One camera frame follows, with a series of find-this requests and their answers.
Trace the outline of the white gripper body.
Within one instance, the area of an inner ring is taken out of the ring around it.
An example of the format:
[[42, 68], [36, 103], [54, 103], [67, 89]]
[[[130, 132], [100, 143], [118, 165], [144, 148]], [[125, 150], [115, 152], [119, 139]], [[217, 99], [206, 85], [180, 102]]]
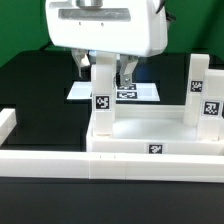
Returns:
[[78, 0], [46, 0], [49, 36], [56, 46], [150, 57], [168, 43], [160, 0], [102, 0], [81, 7]]

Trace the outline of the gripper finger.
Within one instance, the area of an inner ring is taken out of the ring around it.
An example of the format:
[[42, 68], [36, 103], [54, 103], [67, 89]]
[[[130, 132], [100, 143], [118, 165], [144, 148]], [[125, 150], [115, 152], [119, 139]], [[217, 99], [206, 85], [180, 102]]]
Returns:
[[121, 87], [129, 87], [132, 84], [132, 73], [138, 63], [138, 57], [132, 55], [120, 56], [121, 68], [119, 71], [119, 85]]
[[77, 65], [79, 77], [88, 79], [90, 75], [90, 62], [88, 51], [82, 49], [72, 49], [72, 57]]

